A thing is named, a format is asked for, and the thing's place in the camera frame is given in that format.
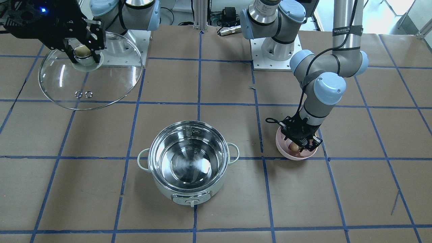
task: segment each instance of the metal rivet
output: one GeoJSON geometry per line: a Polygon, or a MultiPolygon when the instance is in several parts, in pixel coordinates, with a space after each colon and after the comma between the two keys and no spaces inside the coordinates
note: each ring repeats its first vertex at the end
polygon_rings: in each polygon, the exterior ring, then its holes
{"type": "Polygon", "coordinates": [[[85,95],[88,99],[90,99],[93,97],[93,92],[92,91],[86,91],[85,95]]]}
{"type": "Polygon", "coordinates": [[[75,97],[76,97],[77,99],[81,98],[82,96],[83,96],[83,93],[82,93],[81,91],[76,91],[76,92],[75,92],[75,97]]]}

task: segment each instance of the velcro strap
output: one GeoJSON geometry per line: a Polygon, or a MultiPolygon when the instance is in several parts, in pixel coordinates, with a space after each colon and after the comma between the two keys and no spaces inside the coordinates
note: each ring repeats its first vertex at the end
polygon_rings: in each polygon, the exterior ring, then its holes
{"type": "Polygon", "coordinates": [[[353,34],[362,36],[363,26],[346,26],[333,29],[333,36],[353,34]]]}

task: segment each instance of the metal connector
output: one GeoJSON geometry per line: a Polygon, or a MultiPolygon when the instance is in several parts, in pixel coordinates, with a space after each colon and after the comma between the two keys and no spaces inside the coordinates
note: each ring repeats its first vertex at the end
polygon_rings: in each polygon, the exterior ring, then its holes
{"type": "Polygon", "coordinates": [[[233,26],[220,31],[220,36],[232,35],[241,32],[241,26],[233,26]]]}

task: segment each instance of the white mounting plate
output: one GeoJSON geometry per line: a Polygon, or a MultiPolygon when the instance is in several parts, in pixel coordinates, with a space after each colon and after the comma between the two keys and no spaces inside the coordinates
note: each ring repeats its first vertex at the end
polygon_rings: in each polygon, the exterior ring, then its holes
{"type": "MultiPolygon", "coordinates": [[[[141,59],[143,60],[143,67],[146,67],[147,52],[149,50],[151,33],[151,31],[146,30],[129,30],[124,35],[124,37],[131,40],[140,51],[141,59]]],[[[133,63],[131,61],[132,60],[129,60],[127,56],[110,58],[109,55],[106,55],[104,59],[104,65],[122,66],[126,64],[127,66],[140,66],[139,63],[133,63]]]]}
{"type": "Polygon", "coordinates": [[[289,66],[289,61],[291,57],[302,50],[302,45],[300,44],[299,36],[297,35],[294,40],[294,52],[290,58],[286,61],[275,61],[263,55],[261,51],[261,46],[265,38],[258,38],[251,40],[251,53],[252,59],[254,60],[254,70],[257,71],[282,71],[282,72],[292,72],[289,66]]]}

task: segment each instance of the white wall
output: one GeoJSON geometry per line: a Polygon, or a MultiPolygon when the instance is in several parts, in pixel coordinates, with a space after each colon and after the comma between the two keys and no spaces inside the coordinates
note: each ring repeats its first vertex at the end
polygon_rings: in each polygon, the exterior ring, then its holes
{"type": "MultiPolygon", "coordinates": [[[[432,1],[416,0],[408,13],[408,16],[417,29],[420,30],[430,19],[432,19],[432,1]]],[[[432,46],[432,32],[425,37],[425,40],[428,42],[429,46],[432,46]]]]}

